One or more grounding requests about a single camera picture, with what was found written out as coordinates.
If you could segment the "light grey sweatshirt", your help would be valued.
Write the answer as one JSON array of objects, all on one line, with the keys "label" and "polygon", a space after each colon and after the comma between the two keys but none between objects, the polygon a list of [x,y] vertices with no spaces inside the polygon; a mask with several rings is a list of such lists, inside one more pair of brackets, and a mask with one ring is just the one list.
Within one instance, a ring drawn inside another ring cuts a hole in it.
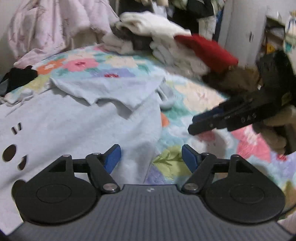
[{"label": "light grey sweatshirt", "polygon": [[142,184],[157,154],[161,110],[175,96],[163,77],[56,81],[55,87],[15,106],[1,105],[1,230],[22,223],[11,195],[64,154],[84,158],[119,144],[112,172],[123,184]]}]

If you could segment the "white folded clothes pile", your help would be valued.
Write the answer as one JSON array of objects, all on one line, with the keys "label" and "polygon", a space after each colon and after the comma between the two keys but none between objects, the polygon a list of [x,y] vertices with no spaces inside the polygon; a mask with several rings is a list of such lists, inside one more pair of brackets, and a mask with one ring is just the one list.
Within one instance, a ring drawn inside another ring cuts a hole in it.
[{"label": "white folded clothes pile", "polygon": [[122,55],[150,51],[165,66],[187,77],[207,74],[206,64],[193,50],[177,43],[176,35],[190,37],[191,32],[149,11],[125,12],[102,41],[107,50]]}]

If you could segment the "dark brown folded garment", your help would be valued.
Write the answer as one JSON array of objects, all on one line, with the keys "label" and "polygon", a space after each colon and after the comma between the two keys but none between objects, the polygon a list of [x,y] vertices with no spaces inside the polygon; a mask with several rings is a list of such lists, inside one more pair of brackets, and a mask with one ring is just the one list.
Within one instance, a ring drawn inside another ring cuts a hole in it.
[{"label": "dark brown folded garment", "polygon": [[209,87],[230,97],[254,92],[258,90],[259,85],[263,85],[257,67],[231,66],[222,73],[210,71],[202,76],[202,81]]}]

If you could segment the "floral bed quilt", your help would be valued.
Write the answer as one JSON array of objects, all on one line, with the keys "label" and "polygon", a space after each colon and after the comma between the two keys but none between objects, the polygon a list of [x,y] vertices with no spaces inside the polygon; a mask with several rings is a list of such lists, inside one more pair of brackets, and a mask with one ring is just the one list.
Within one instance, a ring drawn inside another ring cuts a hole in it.
[{"label": "floral bed quilt", "polygon": [[181,159],[181,147],[190,145],[199,152],[208,151],[224,158],[239,154],[282,188],[287,206],[295,205],[295,155],[274,153],[252,127],[234,132],[209,131],[191,136],[187,128],[193,115],[207,111],[223,101],[215,90],[198,81],[166,72],[151,56],[120,56],[106,52],[100,46],[88,47],[60,54],[43,61],[41,66],[60,62],[61,66],[48,74],[41,74],[26,89],[34,90],[34,97],[54,88],[56,81],[89,78],[163,77],[172,89],[175,102],[161,110],[162,132],[157,142],[157,154],[151,160],[143,183],[180,183],[189,176],[189,169]]}]

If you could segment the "red folded garment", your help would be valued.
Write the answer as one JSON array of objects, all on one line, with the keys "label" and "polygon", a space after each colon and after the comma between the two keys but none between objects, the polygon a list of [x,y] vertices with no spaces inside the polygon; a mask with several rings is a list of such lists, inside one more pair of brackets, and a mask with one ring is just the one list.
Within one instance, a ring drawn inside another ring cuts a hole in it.
[{"label": "red folded garment", "polygon": [[229,67],[237,66],[239,60],[222,48],[216,41],[208,40],[198,34],[176,35],[174,39],[192,49],[211,71],[222,73]]}]

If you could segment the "black garment on bed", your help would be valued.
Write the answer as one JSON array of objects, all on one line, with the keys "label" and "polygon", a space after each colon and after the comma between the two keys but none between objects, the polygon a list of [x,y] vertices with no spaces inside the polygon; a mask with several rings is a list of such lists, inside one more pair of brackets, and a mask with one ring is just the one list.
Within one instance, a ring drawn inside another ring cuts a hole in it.
[{"label": "black garment on bed", "polygon": [[7,89],[7,93],[24,86],[34,80],[38,76],[38,72],[32,69],[32,66],[29,65],[23,69],[13,67],[8,73],[4,75],[1,82],[3,80],[8,79],[9,85]]}]

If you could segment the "dark grey garment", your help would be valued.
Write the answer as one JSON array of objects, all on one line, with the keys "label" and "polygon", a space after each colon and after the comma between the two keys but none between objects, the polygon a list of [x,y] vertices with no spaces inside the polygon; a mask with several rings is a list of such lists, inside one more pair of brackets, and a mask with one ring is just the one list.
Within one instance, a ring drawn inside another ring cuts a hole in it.
[{"label": "dark grey garment", "polygon": [[9,85],[9,80],[3,80],[0,83],[0,96],[5,96]]}]

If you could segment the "pink floral blanket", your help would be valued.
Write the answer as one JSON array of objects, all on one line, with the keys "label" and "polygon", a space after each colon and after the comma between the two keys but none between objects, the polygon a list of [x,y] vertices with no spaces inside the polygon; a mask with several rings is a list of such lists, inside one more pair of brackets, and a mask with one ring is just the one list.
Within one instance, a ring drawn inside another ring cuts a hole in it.
[{"label": "pink floral blanket", "polygon": [[7,31],[14,67],[99,43],[118,20],[109,1],[22,1]]}]

